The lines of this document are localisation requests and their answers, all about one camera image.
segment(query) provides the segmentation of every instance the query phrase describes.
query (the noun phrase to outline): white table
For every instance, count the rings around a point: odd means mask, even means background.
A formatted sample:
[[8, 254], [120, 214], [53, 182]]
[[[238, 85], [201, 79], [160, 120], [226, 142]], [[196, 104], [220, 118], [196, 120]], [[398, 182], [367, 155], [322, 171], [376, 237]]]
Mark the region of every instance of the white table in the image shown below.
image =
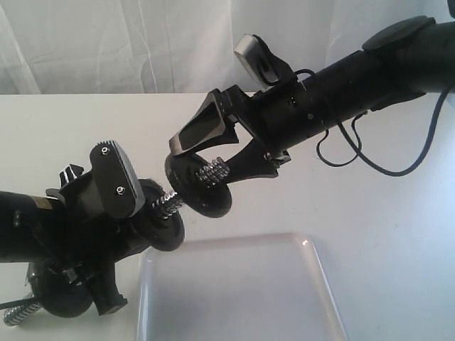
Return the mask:
[[[58, 186], [68, 163], [90, 169], [91, 148], [117, 140], [139, 177], [169, 188], [168, 139], [196, 112], [204, 94], [0, 97], [0, 188], [42, 195]], [[436, 97], [372, 113], [359, 122], [365, 152], [401, 169], [420, 152]], [[387, 178], [365, 164], [332, 169], [314, 152], [316, 139], [290, 150], [293, 162], [275, 180], [231, 186], [231, 213], [220, 220], [188, 208], [187, 239], [271, 232], [312, 237], [352, 340], [454, 340], [455, 116], [446, 105], [428, 159], [406, 178]], [[242, 145], [248, 141], [240, 132]], [[203, 153], [228, 158], [240, 146]], [[350, 158], [339, 133], [323, 147], [334, 161]], [[21, 327], [0, 325], [0, 340], [135, 340], [140, 256], [117, 264], [129, 299], [118, 313], [96, 310], [73, 320], [41, 311]], [[25, 264], [0, 264], [0, 301], [17, 299]]]

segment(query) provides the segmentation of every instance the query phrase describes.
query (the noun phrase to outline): black disc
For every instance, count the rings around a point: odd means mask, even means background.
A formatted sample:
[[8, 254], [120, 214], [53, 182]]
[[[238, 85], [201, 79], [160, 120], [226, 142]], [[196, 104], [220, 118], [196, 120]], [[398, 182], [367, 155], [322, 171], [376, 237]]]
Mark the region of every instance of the black disc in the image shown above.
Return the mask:
[[172, 188], [183, 201], [196, 212], [209, 218], [226, 215], [232, 206], [232, 196], [228, 185], [220, 182], [212, 187], [202, 184], [196, 173], [207, 161], [196, 154], [166, 158], [166, 176]]
[[165, 194], [163, 188], [153, 180], [141, 179], [146, 204], [133, 217], [134, 228], [150, 245], [160, 251], [173, 251], [183, 243], [185, 228], [177, 212], [166, 220], [156, 216], [151, 204]]
[[53, 273], [44, 262], [30, 263], [28, 274], [33, 294], [52, 315], [75, 318], [92, 305], [92, 296], [85, 285], [72, 285], [65, 274]]

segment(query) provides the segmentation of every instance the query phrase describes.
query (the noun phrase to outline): threaded screw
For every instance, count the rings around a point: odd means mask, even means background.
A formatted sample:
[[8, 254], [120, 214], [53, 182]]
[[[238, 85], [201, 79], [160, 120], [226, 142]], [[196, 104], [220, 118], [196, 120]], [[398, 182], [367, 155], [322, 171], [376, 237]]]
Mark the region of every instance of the threaded screw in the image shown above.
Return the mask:
[[[203, 166], [197, 173], [196, 178], [208, 187], [212, 187], [226, 178], [229, 174], [229, 167], [222, 158], [212, 160], [206, 166]], [[175, 191], [172, 190], [160, 197], [157, 201], [151, 204], [158, 216], [165, 220], [178, 212], [178, 209], [184, 205], [183, 199]]]
[[[34, 297], [35, 296], [33, 293], [29, 293], [24, 297], [24, 299], [30, 299]], [[18, 305], [17, 307], [6, 309], [3, 316], [3, 322], [5, 325], [13, 327], [23, 322], [28, 316], [36, 313], [40, 309], [41, 304], [38, 302]]]

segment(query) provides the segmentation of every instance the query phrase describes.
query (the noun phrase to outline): clear plastic tray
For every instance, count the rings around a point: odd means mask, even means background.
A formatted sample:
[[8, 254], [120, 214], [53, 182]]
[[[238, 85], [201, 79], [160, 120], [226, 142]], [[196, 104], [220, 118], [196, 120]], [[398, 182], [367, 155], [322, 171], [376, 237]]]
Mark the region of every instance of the clear plastic tray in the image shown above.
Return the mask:
[[148, 251], [137, 341], [347, 340], [313, 244], [300, 235]]

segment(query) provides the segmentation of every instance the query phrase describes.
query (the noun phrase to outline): white curtain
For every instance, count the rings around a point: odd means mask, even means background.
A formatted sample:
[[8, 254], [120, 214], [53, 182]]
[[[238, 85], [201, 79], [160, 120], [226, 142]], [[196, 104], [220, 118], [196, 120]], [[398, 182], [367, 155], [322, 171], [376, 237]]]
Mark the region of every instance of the white curtain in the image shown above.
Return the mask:
[[0, 93], [252, 91], [245, 33], [319, 70], [422, 14], [451, 20], [446, 0], [0, 0]]

